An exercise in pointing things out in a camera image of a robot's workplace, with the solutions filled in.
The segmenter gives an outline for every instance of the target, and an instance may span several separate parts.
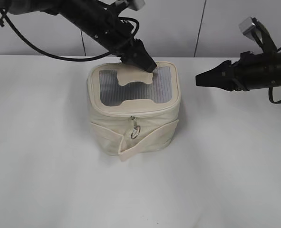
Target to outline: cream fabric bag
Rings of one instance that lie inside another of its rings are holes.
[[[103,64],[87,80],[92,129],[102,149],[122,161],[166,147],[178,123],[177,69],[157,62],[153,73],[121,63]]]

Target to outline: zipper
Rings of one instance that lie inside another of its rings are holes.
[[[131,133],[131,139],[135,139],[140,134],[141,126],[137,125],[137,119],[135,116],[131,116],[130,119],[133,121],[133,130]]]

